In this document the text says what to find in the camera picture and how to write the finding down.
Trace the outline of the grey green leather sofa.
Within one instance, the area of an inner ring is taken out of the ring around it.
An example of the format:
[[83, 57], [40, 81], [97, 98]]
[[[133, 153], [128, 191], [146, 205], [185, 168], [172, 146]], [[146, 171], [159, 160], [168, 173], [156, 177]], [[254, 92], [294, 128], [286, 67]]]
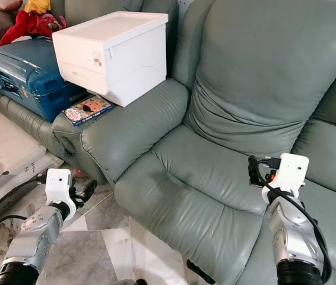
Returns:
[[220, 284], [277, 282], [248, 157], [308, 157], [299, 198], [336, 285], [336, 0], [194, 0], [169, 49], [165, 81], [81, 125], [1, 94], [0, 112]]

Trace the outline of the colourful picture book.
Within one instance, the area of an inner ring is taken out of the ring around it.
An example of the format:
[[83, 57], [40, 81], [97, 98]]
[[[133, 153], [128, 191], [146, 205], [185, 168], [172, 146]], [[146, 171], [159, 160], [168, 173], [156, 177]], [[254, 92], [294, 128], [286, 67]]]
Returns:
[[62, 114], [71, 125], [78, 126], [111, 111], [114, 107], [113, 103], [100, 97], [100, 95], [90, 95], [81, 102], [65, 109]]

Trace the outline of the white printed folded mattress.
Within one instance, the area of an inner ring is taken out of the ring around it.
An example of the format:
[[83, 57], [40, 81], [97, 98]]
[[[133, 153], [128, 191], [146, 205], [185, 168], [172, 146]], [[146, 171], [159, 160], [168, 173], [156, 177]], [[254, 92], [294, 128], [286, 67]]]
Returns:
[[0, 198], [63, 160], [0, 113]]

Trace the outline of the blue hard suitcase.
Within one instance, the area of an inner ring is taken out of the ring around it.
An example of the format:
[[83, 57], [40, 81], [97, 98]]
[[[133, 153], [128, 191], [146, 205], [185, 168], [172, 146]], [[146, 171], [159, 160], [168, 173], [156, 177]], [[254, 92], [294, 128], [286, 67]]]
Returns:
[[0, 46], [0, 93], [49, 122], [87, 97], [62, 78], [52, 40], [44, 37]]

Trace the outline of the white plastic storage box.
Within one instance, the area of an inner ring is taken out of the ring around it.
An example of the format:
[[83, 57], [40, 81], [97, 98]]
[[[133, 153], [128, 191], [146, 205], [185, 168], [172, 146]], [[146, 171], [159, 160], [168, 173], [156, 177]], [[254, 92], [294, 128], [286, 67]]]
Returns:
[[65, 81], [125, 107], [166, 79], [168, 14], [116, 11], [52, 33]]

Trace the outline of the red clothed doll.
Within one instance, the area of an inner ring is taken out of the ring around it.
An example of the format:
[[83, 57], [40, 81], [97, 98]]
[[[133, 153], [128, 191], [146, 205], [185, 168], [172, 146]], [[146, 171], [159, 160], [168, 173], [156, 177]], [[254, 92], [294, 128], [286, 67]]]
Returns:
[[19, 11], [15, 24], [9, 27], [0, 40], [0, 46], [18, 40], [22, 36], [35, 39], [39, 36], [52, 37], [52, 33], [68, 27], [63, 15], [54, 16], [51, 12], [52, 0], [28, 0], [22, 11]]

